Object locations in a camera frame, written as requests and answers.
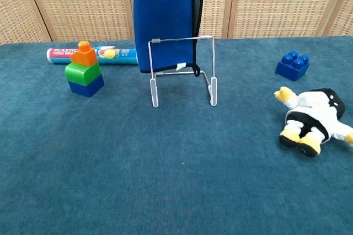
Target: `lego stud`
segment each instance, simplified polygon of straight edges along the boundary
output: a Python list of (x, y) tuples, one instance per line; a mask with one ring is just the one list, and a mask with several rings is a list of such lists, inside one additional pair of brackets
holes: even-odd
[(284, 55), (283, 58), (282, 58), (282, 63), (284, 64), (292, 64), (292, 61), (293, 61), (293, 57), (290, 56), (290, 55)]
[(304, 62), (304, 65), (309, 62), (309, 57), (307, 55), (302, 55), (299, 58)]
[(78, 49), (81, 52), (88, 52), (90, 50), (90, 44), (88, 41), (81, 41), (78, 43)]
[(297, 51), (291, 51), (288, 53), (294, 60), (298, 58), (298, 52)]
[(304, 61), (302, 61), (298, 58), (296, 60), (294, 60), (293, 64), (292, 64), (293, 68), (301, 68), (301, 67), (303, 67), (303, 65), (304, 65)]

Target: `black and white plush toy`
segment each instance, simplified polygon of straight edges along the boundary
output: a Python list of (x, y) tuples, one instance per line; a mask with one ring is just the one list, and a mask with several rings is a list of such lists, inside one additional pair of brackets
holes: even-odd
[(290, 88), (281, 87), (275, 97), (290, 109), (280, 133), (283, 145), (298, 146), (309, 157), (319, 155), (321, 144), (331, 137), (353, 146), (353, 128), (339, 121), (346, 110), (345, 104), (332, 89), (315, 89), (296, 95)]

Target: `plush toy's yellow foot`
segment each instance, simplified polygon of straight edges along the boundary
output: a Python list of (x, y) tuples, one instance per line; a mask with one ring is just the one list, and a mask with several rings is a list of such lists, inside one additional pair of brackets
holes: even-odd
[(299, 141), (299, 148), (308, 157), (315, 157), (321, 152), (321, 142), (310, 136), (302, 137)]
[(345, 136), (344, 140), (349, 144), (349, 146), (353, 147), (353, 132)]
[(287, 147), (295, 147), (299, 143), (299, 135), (291, 130), (284, 129), (280, 133), (280, 142)]

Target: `black strap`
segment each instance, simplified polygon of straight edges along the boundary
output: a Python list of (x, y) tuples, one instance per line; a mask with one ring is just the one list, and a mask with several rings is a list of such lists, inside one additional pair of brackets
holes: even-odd
[(194, 71), (195, 77), (198, 77), (201, 74), (200, 67), (197, 64), (194, 64), (192, 70)]

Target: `green toy block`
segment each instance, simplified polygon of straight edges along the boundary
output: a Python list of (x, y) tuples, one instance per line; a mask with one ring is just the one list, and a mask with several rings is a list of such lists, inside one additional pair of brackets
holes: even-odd
[(87, 86), (100, 75), (99, 64), (92, 67), (70, 63), (65, 68), (65, 76), (69, 82)]

